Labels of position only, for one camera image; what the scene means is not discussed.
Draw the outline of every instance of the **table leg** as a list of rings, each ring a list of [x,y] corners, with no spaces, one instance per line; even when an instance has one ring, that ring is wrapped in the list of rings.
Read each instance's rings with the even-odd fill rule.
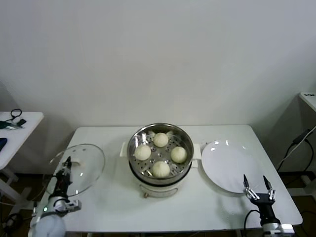
[[[311,181],[308,176],[301,176],[306,184],[304,188],[287,189],[291,196],[312,196],[316,200],[316,179]]]
[[[20,209],[32,209],[32,202],[28,201],[26,198],[31,192],[31,188],[25,188],[22,194],[19,194],[13,188],[11,188],[6,182],[0,179],[0,190],[4,192],[4,194],[15,202],[16,205],[12,208],[10,214],[17,213]]]
[[[0,179],[0,189],[4,192],[4,194],[10,198],[12,201],[26,203],[27,200],[21,196],[17,191],[11,188],[5,181]]]
[[[3,174],[5,174],[5,176],[8,177],[9,180],[11,179],[11,181],[17,182],[17,181],[19,180],[18,176],[16,176],[16,175],[12,172],[12,170],[10,170],[9,168],[4,168],[4,169],[1,170],[1,172],[2,172]]]

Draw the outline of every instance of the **white plate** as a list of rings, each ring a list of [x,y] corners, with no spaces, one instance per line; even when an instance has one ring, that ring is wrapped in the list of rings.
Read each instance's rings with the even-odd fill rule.
[[[243,193],[243,175],[255,191],[264,189],[263,172],[251,150],[232,140],[209,143],[202,152],[202,166],[207,176],[221,188]]]

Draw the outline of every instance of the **floor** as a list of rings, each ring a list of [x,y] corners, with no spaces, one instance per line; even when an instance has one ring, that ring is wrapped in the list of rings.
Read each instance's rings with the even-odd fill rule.
[[[284,183],[287,183],[289,181],[292,181],[297,176],[293,175],[281,175],[282,180]],[[6,181],[6,178],[0,174],[0,178]],[[17,192],[22,192],[22,190],[25,187],[32,187],[32,191],[30,193],[30,198],[32,199],[35,197],[42,189],[42,178],[41,176],[25,176],[20,175],[19,181],[14,182],[11,184],[11,187],[13,187]],[[298,179],[295,182],[287,185],[289,188],[299,188],[303,187],[304,183],[302,180]],[[41,195],[36,198],[37,201],[39,201],[41,198]],[[303,211],[311,211],[316,213],[316,202],[312,197],[293,197],[294,202],[296,203],[298,209],[302,213]],[[9,199],[6,197],[2,198],[3,202],[6,203],[12,203]],[[2,219],[4,220],[8,214],[10,213],[11,206],[7,205],[1,205],[1,214]],[[23,218],[30,218],[31,211],[23,210],[20,212]],[[303,224],[299,226],[295,226],[295,232],[297,233],[297,236],[299,237],[311,237],[316,236],[316,215],[304,212],[303,214]],[[27,236],[28,230],[29,230],[29,224],[31,219],[25,220],[22,224],[22,226],[11,233],[11,237],[24,237]],[[257,236],[258,231],[249,231],[248,237]],[[3,234],[3,230],[0,230],[0,237],[5,236]],[[67,233],[67,237],[86,237],[87,234],[84,233]],[[93,237],[141,237],[141,235],[136,234],[93,234]],[[235,231],[224,231],[224,232],[200,232],[200,233],[163,233],[163,234],[149,234],[151,237],[158,237],[158,236],[164,236],[164,237],[237,237],[237,234]]]

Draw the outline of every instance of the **steamed bun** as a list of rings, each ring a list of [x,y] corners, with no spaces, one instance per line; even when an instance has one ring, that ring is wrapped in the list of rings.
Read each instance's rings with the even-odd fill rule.
[[[175,147],[171,151],[171,159],[176,163],[183,163],[187,159],[187,151],[183,147]]]
[[[151,153],[152,151],[150,150],[149,146],[140,145],[135,149],[134,156],[136,157],[136,159],[144,161],[150,157]]]
[[[169,138],[165,133],[157,133],[154,136],[154,145],[157,147],[164,147],[168,144]]]
[[[153,165],[153,175],[157,178],[167,177],[170,173],[169,165],[164,161],[157,161]]]

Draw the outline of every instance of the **cable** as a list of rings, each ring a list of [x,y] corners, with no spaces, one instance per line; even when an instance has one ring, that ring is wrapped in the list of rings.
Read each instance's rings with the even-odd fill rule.
[[[282,162],[284,162],[287,158],[289,158],[289,156],[302,144],[302,142],[303,142],[315,129],[316,129],[316,125],[312,128],[311,131],[309,131],[309,133],[307,133],[307,134],[305,135],[305,137],[300,141],[300,143],[297,144],[296,147],[294,147],[294,149],[291,150],[291,152],[290,152],[286,157],[284,157],[284,158],[280,161],[279,165],[282,164]]]
[[[287,157],[288,152],[290,151],[290,149],[291,149],[294,145],[295,145],[295,144],[292,143],[292,144],[289,146],[289,148],[287,149],[287,151],[286,151],[286,153],[285,153],[283,159],[285,159],[285,158]],[[279,170],[281,169],[281,166],[283,165],[283,163],[284,163],[284,160],[281,161],[281,164],[279,165],[279,167],[278,167],[277,170],[276,170],[277,172],[279,172]]]
[[[311,143],[309,142],[309,140],[305,139],[305,142],[310,146],[311,151],[312,151],[312,156],[311,156],[311,158],[310,158],[310,162],[308,163],[308,165],[306,166],[306,168],[303,170],[303,172],[305,172],[305,171],[311,166],[312,161],[313,161],[313,159],[314,159],[314,149],[313,149],[313,146],[311,145]],[[298,179],[300,179],[300,178],[301,178],[301,176],[298,176],[297,178],[293,179],[293,180],[290,181],[290,182],[285,183],[284,185],[291,184],[291,183],[293,183],[294,181],[296,181],[296,180],[298,180]]]
[[[244,237],[247,237],[246,223],[247,223],[248,216],[250,215],[251,212],[258,212],[258,213],[260,214],[260,211],[255,210],[255,209],[250,210],[250,211],[247,213],[247,215],[246,215],[246,217],[245,217],[245,221],[244,221],[244,223],[243,223],[243,235],[244,235]]]

